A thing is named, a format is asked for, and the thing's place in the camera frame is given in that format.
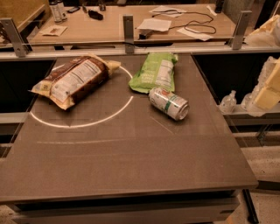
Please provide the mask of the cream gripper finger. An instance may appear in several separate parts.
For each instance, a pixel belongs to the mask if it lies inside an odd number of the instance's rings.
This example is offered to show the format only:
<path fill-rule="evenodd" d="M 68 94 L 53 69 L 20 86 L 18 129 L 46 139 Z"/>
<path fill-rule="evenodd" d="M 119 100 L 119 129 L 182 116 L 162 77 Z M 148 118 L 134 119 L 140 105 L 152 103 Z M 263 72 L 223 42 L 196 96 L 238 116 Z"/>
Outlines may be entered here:
<path fill-rule="evenodd" d="M 253 103 L 262 110 L 274 108 L 280 101 L 280 92 L 270 87 L 263 87 L 255 97 Z"/>
<path fill-rule="evenodd" d="M 276 65 L 265 81 L 265 85 L 272 90 L 280 92 L 280 59 L 276 61 Z"/>

